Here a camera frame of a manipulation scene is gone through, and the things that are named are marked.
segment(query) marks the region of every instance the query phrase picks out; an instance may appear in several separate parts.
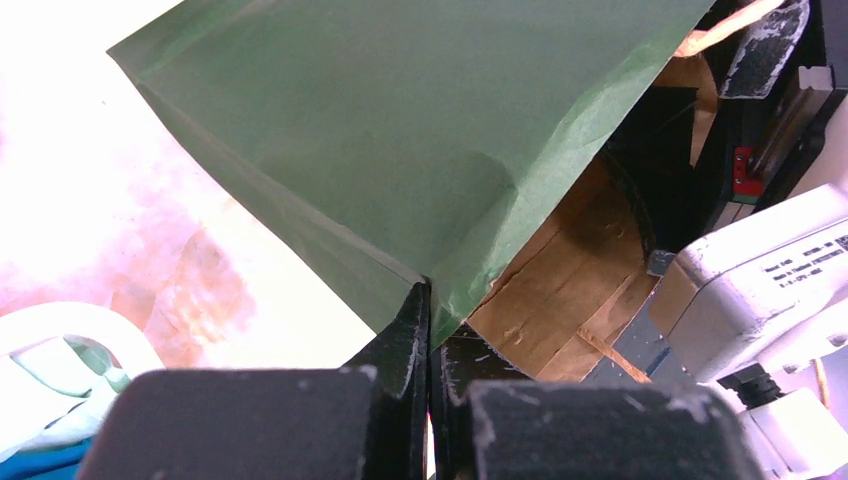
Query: white cloth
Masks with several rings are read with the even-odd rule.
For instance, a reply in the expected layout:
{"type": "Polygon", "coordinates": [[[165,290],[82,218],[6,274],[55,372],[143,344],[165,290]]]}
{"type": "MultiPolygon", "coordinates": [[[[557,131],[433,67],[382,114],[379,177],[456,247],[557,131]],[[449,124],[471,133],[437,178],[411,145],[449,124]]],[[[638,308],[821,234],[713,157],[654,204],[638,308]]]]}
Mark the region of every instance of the white cloth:
{"type": "Polygon", "coordinates": [[[0,462],[93,436],[129,380],[160,368],[141,332],[102,307],[44,304],[0,318],[0,462]]]}

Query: red component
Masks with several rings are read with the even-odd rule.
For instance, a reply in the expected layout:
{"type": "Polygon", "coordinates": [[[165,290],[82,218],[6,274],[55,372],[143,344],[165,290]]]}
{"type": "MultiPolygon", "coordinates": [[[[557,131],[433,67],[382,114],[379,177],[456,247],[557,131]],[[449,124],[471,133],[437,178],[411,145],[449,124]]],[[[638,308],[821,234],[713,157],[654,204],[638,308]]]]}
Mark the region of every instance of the red component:
{"type": "Polygon", "coordinates": [[[763,194],[763,181],[748,176],[748,162],[754,153],[753,148],[738,147],[733,151],[733,195],[735,197],[760,198],[763,194]]]}

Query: black plastic part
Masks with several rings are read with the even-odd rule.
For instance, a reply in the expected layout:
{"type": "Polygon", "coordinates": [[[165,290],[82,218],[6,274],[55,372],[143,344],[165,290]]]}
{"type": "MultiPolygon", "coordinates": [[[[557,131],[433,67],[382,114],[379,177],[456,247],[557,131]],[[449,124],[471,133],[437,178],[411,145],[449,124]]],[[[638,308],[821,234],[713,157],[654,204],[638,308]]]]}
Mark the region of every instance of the black plastic part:
{"type": "Polygon", "coordinates": [[[471,478],[763,478],[736,416],[704,387],[475,382],[468,409],[471,478]]]}
{"type": "Polygon", "coordinates": [[[378,440],[369,424],[381,391],[370,373],[143,375],[118,398],[77,478],[367,478],[362,460],[378,440]]]}
{"type": "Polygon", "coordinates": [[[829,66],[834,90],[810,122],[754,209],[759,212],[785,200],[824,149],[827,123],[848,95],[848,3],[811,0],[810,27],[797,60],[802,66],[829,66]]]}
{"type": "Polygon", "coordinates": [[[468,324],[460,326],[430,357],[430,418],[439,480],[474,478],[471,417],[464,402],[475,380],[529,377],[489,345],[468,324]]]}
{"type": "Polygon", "coordinates": [[[415,285],[338,371],[145,375],[120,396],[80,478],[420,480],[429,305],[429,287],[415,285]]]}
{"type": "Polygon", "coordinates": [[[784,396],[760,364],[746,367],[718,381],[722,387],[733,390],[748,410],[761,407],[784,396]]]}
{"type": "Polygon", "coordinates": [[[766,98],[773,87],[773,75],[795,50],[799,35],[806,28],[803,20],[809,13],[809,0],[785,0],[761,21],[748,27],[757,29],[742,38],[739,51],[744,51],[733,72],[719,85],[722,98],[766,98]]]}
{"type": "Polygon", "coordinates": [[[363,478],[424,477],[429,350],[430,287],[419,283],[412,287],[392,323],[347,362],[348,367],[376,367],[386,392],[373,414],[377,440],[363,478]]]}
{"type": "Polygon", "coordinates": [[[648,271],[698,238],[695,172],[689,165],[695,90],[652,87],[601,151],[639,226],[648,271]]]}

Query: brown paper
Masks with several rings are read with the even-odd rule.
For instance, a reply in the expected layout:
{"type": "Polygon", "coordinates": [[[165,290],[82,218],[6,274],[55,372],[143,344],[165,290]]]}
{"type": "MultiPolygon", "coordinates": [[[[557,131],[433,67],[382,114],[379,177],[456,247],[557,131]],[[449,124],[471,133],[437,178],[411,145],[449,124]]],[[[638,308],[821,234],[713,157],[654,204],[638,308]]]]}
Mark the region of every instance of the brown paper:
{"type": "Polygon", "coordinates": [[[470,324],[526,373],[580,380],[600,360],[575,337],[587,321],[610,341],[647,298],[635,220],[599,162],[580,177],[470,324]]]}

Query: cardboard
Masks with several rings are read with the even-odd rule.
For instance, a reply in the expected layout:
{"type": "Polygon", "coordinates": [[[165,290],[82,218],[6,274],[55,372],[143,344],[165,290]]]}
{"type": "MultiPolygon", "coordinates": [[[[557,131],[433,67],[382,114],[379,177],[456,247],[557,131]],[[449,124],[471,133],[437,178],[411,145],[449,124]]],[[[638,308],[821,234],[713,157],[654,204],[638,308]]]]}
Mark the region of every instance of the cardboard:
{"type": "MultiPolygon", "coordinates": [[[[698,89],[694,165],[718,106],[709,66],[700,56],[673,58],[653,85],[698,89]]],[[[580,382],[605,355],[578,329],[585,328],[610,350],[656,284],[645,273],[630,205],[595,159],[468,322],[528,375],[580,382]]],[[[625,362],[618,361],[627,373],[644,378],[625,362]]]]}

